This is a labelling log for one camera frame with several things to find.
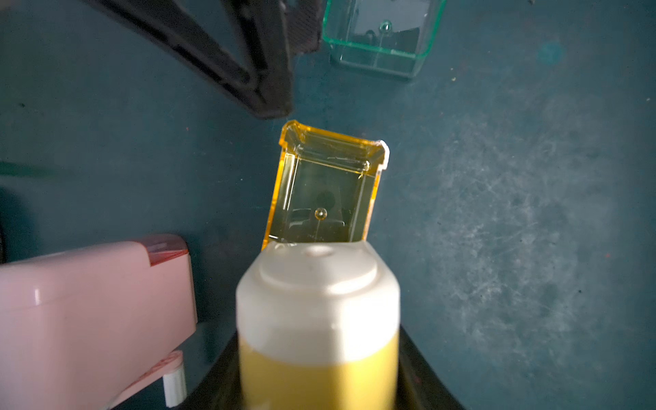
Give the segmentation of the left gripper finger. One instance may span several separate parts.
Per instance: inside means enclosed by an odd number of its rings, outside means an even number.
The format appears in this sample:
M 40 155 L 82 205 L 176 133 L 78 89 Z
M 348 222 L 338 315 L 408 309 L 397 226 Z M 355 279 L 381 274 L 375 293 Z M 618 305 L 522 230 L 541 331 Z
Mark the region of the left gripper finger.
M 263 120 L 293 109 L 293 74 L 282 1 L 225 1 L 244 53 L 237 60 L 175 1 L 91 1 L 89 5 L 176 57 Z

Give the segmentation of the green clear tray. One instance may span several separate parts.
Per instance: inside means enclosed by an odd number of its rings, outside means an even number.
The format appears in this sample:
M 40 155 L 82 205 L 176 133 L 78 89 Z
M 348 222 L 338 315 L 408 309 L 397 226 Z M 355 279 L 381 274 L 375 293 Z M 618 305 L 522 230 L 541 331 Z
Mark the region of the green clear tray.
M 331 62 L 412 79 L 432 50 L 444 0 L 331 0 L 322 39 Z

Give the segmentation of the yellow clear tray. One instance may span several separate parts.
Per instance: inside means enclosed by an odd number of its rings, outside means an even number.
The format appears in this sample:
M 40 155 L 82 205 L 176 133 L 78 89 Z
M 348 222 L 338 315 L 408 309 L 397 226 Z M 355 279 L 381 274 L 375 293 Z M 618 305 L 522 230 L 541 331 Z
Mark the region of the yellow clear tray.
M 367 238 L 390 149 L 298 121 L 284 124 L 263 245 Z

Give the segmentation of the yellow pencil sharpener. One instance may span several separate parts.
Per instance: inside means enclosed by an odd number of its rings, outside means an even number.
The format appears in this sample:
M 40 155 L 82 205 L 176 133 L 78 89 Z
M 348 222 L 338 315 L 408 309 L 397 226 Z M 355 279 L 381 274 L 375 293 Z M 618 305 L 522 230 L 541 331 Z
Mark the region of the yellow pencil sharpener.
M 236 316 L 246 408 L 394 408 L 401 291 L 369 243 L 268 244 Z

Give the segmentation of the pink pencil sharpener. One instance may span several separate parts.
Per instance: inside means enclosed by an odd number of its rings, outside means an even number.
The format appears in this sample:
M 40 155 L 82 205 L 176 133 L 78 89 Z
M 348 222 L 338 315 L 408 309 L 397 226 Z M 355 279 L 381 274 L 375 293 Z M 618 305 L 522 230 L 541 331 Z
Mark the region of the pink pencil sharpener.
M 180 345 L 196 331 L 191 258 L 176 235 L 1 267 L 1 406 L 111 409 L 162 381 L 187 396 Z

